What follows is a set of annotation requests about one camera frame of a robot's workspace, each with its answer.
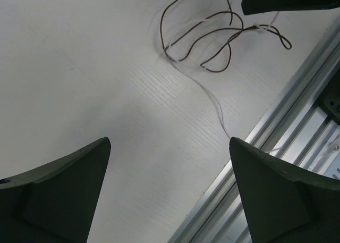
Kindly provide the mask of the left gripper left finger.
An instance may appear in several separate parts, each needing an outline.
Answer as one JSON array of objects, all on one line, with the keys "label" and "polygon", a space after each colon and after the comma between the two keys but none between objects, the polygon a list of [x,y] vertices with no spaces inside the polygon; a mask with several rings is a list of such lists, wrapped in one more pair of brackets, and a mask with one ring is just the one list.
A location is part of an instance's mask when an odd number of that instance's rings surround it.
[{"label": "left gripper left finger", "polygon": [[87,242],[111,143],[1,179],[1,242]]}]

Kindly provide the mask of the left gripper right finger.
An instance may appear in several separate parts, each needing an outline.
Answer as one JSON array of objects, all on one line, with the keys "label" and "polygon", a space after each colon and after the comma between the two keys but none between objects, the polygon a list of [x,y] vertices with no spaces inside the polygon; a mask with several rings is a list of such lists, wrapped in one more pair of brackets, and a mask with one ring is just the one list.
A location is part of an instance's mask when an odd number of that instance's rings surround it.
[{"label": "left gripper right finger", "polygon": [[339,242],[339,180],[231,138],[229,152],[253,242]]}]

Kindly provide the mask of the aluminium mounting rail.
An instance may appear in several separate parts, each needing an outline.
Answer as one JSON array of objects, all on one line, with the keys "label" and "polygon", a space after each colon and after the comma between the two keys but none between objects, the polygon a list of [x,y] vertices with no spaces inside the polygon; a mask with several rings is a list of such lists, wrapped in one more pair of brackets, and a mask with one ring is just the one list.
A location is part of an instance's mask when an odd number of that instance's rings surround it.
[{"label": "aluminium mounting rail", "polygon": [[[312,172],[339,175],[339,126],[317,101],[339,70],[339,21],[307,57],[246,138]],[[251,242],[231,163],[206,190],[171,242]]]}]

